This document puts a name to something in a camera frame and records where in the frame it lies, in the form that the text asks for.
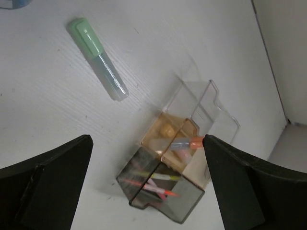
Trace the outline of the orange pen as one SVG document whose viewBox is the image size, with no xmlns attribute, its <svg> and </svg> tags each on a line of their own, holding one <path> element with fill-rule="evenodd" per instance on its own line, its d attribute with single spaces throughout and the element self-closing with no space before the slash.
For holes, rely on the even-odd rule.
<svg viewBox="0 0 307 230">
<path fill-rule="evenodd" d="M 147 190 L 147 191 L 156 192 L 156 193 L 163 194 L 163 195 L 166 195 L 166 196 L 179 197 L 179 194 L 177 194 L 177 193 L 174 193 L 170 190 L 165 190 L 163 188 L 153 186 L 153 185 L 150 185 L 150 184 L 142 184 L 140 182 L 128 180 L 128 179 L 125 179 L 125 178 L 120 179 L 120 181 L 128 183 L 128 184 L 133 185 L 133 186 L 140 186 L 142 189 Z"/>
</svg>

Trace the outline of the green highlighter marker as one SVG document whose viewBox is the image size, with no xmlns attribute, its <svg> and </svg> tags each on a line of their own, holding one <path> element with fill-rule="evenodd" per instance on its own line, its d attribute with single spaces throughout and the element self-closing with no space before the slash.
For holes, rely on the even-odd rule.
<svg viewBox="0 0 307 230">
<path fill-rule="evenodd" d="M 111 99 L 118 102 L 126 99 L 128 88 L 88 20 L 76 18 L 67 24 L 67 30 Z"/>
</svg>

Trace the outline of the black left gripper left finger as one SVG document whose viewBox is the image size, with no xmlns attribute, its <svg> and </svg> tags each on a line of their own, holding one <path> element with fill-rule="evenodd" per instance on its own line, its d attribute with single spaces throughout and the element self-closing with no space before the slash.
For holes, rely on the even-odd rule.
<svg viewBox="0 0 307 230">
<path fill-rule="evenodd" d="M 2 230 L 69 230 L 92 155 L 81 135 L 0 170 Z"/>
</svg>

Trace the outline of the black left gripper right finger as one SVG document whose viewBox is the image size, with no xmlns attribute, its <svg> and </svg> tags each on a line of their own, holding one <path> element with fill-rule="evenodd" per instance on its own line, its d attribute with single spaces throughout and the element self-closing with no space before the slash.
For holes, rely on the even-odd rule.
<svg viewBox="0 0 307 230">
<path fill-rule="evenodd" d="M 203 140 L 226 230 L 305 230 L 307 175 L 243 152 L 221 139 Z"/>
</svg>

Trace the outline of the red pen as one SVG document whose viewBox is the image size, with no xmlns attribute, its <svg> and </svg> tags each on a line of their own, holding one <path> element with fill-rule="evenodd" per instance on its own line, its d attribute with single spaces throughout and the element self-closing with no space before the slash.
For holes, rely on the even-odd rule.
<svg viewBox="0 0 307 230">
<path fill-rule="evenodd" d="M 157 187 L 157 186 L 153 186 L 150 184 L 145 184 L 143 186 L 143 189 L 153 192 L 156 195 L 158 195 L 163 201 L 166 201 L 166 195 L 165 195 L 165 189 Z"/>
</svg>

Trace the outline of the yellow pen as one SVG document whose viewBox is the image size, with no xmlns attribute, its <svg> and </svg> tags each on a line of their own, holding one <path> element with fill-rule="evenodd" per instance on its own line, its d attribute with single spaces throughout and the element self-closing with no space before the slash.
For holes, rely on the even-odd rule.
<svg viewBox="0 0 307 230">
<path fill-rule="evenodd" d="M 158 179 L 158 180 L 167 180 L 167 181 L 180 181 L 182 178 L 180 176 L 175 175 L 167 175 L 167 174 L 161 174 L 161 173 L 152 173 L 149 172 L 142 172 L 142 171 L 134 171 L 132 172 L 134 175 L 147 177 L 150 176 L 152 179 Z"/>
</svg>

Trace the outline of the orange capped clear marker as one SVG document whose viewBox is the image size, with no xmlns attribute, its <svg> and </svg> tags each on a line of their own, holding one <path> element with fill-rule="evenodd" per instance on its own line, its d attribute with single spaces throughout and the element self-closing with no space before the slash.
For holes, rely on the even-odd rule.
<svg viewBox="0 0 307 230">
<path fill-rule="evenodd" d="M 203 147 L 204 137 L 175 138 L 170 144 L 170 150 L 196 150 Z"/>
</svg>

